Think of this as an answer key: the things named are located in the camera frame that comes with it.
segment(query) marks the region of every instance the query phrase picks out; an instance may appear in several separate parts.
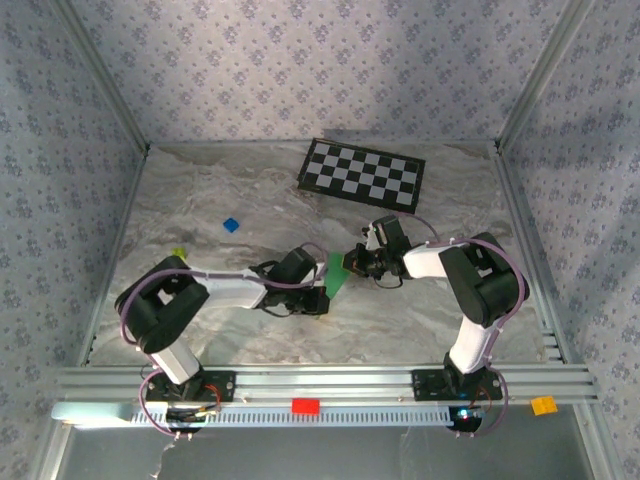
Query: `orange block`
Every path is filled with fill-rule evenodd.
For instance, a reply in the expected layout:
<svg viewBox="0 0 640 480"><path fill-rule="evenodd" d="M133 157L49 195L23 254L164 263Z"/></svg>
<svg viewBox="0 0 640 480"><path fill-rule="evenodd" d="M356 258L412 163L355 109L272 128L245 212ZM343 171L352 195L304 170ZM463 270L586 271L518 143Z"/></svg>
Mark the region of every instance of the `orange block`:
<svg viewBox="0 0 640 480"><path fill-rule="evenodd" d="M534 398L531 400L531 406L533 407L533 414L536 416L556 413L558 411L558 406L553 397Z"/></svg>

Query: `red wire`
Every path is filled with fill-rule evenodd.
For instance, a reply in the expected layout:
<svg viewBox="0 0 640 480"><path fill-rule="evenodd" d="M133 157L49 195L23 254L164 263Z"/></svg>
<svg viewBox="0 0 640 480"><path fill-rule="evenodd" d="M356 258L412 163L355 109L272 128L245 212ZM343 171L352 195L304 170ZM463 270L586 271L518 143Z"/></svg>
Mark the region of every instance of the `red wire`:
<svg viewBox="0 0 640 480"><path fill-rule="evenodd" d="M210 383L206 384L204 388L206 388L207 390L211 390L216 394L216 409L219 412L222 409L222 396L220 395L220 391L215 385L211 385Z"/></svg>

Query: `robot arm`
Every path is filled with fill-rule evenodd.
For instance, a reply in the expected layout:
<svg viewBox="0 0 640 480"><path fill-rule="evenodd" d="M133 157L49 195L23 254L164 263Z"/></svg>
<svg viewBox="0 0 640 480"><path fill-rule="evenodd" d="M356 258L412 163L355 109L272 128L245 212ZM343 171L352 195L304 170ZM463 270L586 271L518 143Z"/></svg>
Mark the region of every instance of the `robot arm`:
<svg viewBox="0 0 640 480"><path fill-rule="evenodd" d="M401 279L447 278L462 310L455 344L444 359L449 388L455 392L481 377L483 358L496 322L517 303L518 281L509 264L481 246L462 244L440 248L411 248L397 217L390 215L363 229L366 245L358 244L345 255L343 268L379 280L385 272ZM489 233L474 239L501 248ZM529 288L525 282L525 299Z"/></svg>
<svg viewBox="0 0 640 480"><path fill-rule="evenodd" d="M133 299L126 326L138 348L187 400L200 389L202 367L180 335L196 313L202 308L228 307L270 312L268 308L284 305L290 314L322 315L329 310L325 287L271 286L300 284L318 268L311 255L296 248L280 262L270 261L238 272L211 272L207 278L167 275L149 282ZM167 257L118 297L116 311L122 314L133 291L152 274L166 270L186 271L189 267L177 256Z"/></svg>

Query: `blue cube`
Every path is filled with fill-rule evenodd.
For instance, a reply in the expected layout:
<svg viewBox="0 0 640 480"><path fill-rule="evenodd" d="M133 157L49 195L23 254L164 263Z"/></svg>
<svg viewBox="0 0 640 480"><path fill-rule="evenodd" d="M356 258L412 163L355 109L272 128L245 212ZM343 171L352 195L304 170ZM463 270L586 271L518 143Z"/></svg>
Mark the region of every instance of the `blue cube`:
<svg viewBox="0 0 640 480"><path fill-rule="evenodd" d="M229 217L224 221L222 226L224 226L224 228L227 230L227 232L233 233L238 229L240 224L238 223L238 221L235 218Z"/></svg>

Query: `green object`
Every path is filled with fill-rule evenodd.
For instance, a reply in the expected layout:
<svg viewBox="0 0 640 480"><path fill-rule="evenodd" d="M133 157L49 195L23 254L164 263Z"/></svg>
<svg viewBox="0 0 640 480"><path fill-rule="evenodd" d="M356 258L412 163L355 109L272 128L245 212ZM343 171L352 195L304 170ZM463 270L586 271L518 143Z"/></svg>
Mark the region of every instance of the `green object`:
<svg viewBox="0 0 640 480"><path fill-rule="evenodd" d="M344 255L341 253L331 252L329 254L329 265L327 265L327 274L324 277L324 285L327 287L327 297L333 299L350 275L350 272L342 268L342 260Z"/></svg>

